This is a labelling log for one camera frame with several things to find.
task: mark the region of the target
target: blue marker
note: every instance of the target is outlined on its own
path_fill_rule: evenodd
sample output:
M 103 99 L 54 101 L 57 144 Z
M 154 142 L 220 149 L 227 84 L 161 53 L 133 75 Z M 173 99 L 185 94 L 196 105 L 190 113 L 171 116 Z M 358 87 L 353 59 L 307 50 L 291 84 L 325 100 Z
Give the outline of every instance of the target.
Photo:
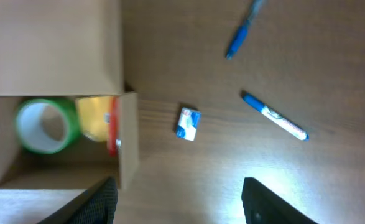
M 274 110 L 270 109 L 267 105 L 263 104 L 263 102 L 259 101 L 252 95 L 246 93 L 243 97 L 243 100 L 254 109 L 258 110 L 265 117 L 269 118 L 271 121 L 275 122 L 280 127 L 284 128 L 290 134 L 297 137 L 299 140 L 307 141 L 309 140 L 309 136 L 307 133 L 299 128 L 297 125 L 293 124 L 291 121 L 285 119 L 280 114 L 276 113 Z
M 250 13 L 244 24 L 239 27 L 236 35 L 234 36 L 231 45 L 229 46 L 228 53 L 226 54 L 226 59 L 232 59 L 233 55 L 239 50 L 240 46 L 243 44 L 244 39 L 249 32 L 249 27 L 252 20 L 257 16 L 259 9 L 261 8 L 262 2 L 265 0 L 254 0 L 250 7 Z

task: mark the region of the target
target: packing tape roll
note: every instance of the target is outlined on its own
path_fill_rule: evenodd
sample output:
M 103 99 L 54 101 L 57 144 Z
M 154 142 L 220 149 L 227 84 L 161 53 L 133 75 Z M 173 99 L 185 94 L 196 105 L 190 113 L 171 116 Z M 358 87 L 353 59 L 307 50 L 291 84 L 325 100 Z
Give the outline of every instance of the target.
M 28 100 L 17 112 L 16 132 L 31 152 L 59 152 L 80 135 L 75 104 L 65 98 Z

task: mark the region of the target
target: cardboard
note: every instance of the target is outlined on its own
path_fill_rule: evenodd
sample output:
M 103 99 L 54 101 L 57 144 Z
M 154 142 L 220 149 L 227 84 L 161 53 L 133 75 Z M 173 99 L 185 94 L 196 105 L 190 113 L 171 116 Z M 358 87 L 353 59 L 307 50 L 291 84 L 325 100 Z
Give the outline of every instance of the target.
M 0 0 L 0 96 L 120 95 L 116 0 Z
M 0 97 L 0 189 L 87 189 L 107 177 L 126 189 L 138 168 L 137 94 L 119 97 L 121 150 L 108 155 L 105 142 L 82 136 L 52 155 L 32 154 L 21 148 L 14 129 L 18 97 Z
M 109 175 L 126 189 L 138 168 L 137 94 L 122 79 L 117 0 L 0 0 L 0 189 L 87 189 Z M 53 155 L 24 150 L 23 96 L 119 96 L 121 150 L 82 136 Z

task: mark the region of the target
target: small box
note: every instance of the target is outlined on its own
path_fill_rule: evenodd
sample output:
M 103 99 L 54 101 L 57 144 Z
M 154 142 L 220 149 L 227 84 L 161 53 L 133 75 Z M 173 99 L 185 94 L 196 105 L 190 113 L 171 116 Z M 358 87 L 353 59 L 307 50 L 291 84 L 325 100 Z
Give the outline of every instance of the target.
M 182 108 L 177 126 L 177 137 L 189 141 L 195 140 L 200 116 L 201 114 L 199 111 Z

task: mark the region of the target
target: wooden surface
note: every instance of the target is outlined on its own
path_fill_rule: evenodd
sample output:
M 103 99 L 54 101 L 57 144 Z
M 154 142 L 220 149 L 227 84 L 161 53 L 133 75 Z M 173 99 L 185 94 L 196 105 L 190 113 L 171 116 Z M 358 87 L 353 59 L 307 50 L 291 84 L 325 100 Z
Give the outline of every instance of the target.
M 115 223 L 244 223 L 250 176 L 316 222 L 365 223 L 365 0 L 268 0 L 227 61 L 248 5 L 123 2 L 141 164 Z M 241 90 L 301 125 L 309 142 L 245 105 Z M 180 103 L 203 114 L 194 142 L 172 131 Z M 0 223 L 35 223 L 78 193 L 0 190 Z

